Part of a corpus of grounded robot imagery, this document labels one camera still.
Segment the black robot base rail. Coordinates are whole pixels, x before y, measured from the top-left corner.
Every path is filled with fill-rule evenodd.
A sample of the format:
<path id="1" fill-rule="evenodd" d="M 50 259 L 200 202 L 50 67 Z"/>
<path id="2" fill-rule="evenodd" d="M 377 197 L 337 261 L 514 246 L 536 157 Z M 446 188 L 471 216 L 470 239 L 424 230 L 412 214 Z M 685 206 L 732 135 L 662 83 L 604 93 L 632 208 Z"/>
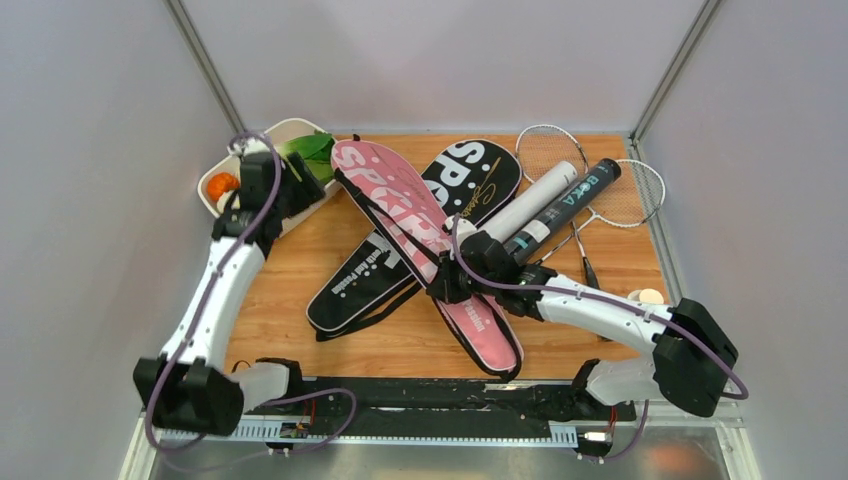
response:
<path id="1" fill-rule="evenodd" d="M 633 421 L 632 403 L 605 406 L 567 381 L 510 383 L 464 378 L 303 378 L 271 407 L 309 423 L 314 434 L 385 438 L 540 439 L 552 423 Z"/>

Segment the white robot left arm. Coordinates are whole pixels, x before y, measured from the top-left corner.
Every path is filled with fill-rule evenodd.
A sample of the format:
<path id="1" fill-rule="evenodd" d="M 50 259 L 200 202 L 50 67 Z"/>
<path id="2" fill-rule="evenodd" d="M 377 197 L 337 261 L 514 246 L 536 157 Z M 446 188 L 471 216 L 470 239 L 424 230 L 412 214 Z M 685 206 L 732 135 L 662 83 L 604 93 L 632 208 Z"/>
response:
<path id="1" fill-rule="evenodd" d="M 148 430 L 228 436 L 243 413 L 267 402 L 287 415 L 304 405 L 294 361 L 271 358 L 233 374 L 223 370 L 235 320 L 284 220 L 325 197 L 298 153 L 282 156 L 279 167 L 273 160 L 267 151 L 241 157 L 239 186 L 221 198 L 207 266 L 182 320 L 158 356 L 141 358 L 134 368 Z"/>

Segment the pink racket cover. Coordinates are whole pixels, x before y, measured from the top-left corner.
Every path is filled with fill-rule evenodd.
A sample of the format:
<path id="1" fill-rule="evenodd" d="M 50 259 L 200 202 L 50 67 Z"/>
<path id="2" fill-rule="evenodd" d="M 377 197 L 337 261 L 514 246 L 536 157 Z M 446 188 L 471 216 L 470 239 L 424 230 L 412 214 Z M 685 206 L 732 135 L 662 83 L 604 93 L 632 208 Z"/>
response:
<path id="1" fill-rule="evenodd" d="M 451 243 L 450 235 L 443 231 L 448 216 L 419 172 L 392 149 L 365 140 L 336 143 L 331 164 L 354 203 L 427 291 L 438 269 L 438 256 L 450 254 Z M 481 370 L 505 382 L 518 375 L 523 348 L 493 297 L 485 295 L 459 304 L 431 299 Z"/>

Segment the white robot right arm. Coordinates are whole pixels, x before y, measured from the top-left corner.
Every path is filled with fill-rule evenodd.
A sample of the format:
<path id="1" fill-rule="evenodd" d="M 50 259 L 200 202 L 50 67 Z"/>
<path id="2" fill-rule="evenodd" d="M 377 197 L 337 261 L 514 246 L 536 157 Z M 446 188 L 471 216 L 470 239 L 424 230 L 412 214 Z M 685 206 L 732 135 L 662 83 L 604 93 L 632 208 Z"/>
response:
<path id="1" fill-rule="evenodd" d="M 734 371 L 739 352 L 702 303 L 637 302 L 573 281 L 541 265 L 488 272 L 471 263 L 480 247 L 493 245 L 484 232 L 467 239 L 445 232 L 439 271 L 430 288 L 449 303 L 494 299 L 509 313 L 575 326 L 638 352 L 624 361 L 586 362 L 570 392 L 573 410 L 595 418 L 609 405 L 663 399 L 698 417 L 712 416 L 723 398 L 746 400 L 750 390 Z"/>

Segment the black shuttlecock tube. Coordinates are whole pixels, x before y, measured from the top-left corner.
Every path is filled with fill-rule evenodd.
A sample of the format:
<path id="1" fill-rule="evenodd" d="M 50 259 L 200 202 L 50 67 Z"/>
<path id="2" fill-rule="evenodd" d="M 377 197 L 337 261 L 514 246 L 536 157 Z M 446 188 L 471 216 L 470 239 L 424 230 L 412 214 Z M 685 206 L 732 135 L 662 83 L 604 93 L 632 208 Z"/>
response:
<path id="1" fill-rule="evenodd" d="M 578 213 L 622 175 L 615 160 L 604 158 L 557 195 L 505 244 L 506 252 L 518 264 L 526 263 L 554 233 L 571 222 Z"/>

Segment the white shuttlecock tube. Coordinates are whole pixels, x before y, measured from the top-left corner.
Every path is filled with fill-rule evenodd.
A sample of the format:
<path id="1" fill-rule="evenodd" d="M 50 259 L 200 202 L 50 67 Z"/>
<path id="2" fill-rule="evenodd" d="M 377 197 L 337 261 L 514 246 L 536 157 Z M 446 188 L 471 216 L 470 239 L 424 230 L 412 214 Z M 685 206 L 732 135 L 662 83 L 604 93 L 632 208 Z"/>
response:
<path id="1" fill-rule="evenodd" d="M 513 201 L 485 222 L 480 229 L 500 243 L 506 242 L 517 233 L 543 207 L 578 177 L 575 167 L 568 162 L 559 162 Z"/>

